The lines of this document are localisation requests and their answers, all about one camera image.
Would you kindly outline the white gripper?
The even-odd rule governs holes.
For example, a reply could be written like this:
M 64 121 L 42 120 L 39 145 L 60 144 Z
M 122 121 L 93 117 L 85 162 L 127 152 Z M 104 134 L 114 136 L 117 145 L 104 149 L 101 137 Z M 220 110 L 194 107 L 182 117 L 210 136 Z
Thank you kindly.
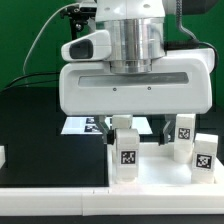
M 112 52 L 109 32 L 96 31 L 64 44 L 67 64 L 59 77 L 61 109 L 69 116 L 97 115 L 105 144 L 115 134 L 104 115 L 167 114 L 159 144 L 168 144 L 178 113 L 205 113 L 212 106 L 210 74 L 213 50 L 171 50 L 152 62 L 148 73 L 116 74 L 107 60 Z

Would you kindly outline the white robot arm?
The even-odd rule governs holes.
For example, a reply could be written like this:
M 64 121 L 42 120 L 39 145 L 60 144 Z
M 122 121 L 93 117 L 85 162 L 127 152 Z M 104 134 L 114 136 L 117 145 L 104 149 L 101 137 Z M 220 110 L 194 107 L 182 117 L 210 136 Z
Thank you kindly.
M 91 115 L 203 114 L 212 106 L 210 48 L 167 50 L 165 15 L 180 0 L 98 0 L 94 32 L 62 46 L 61 109 Z

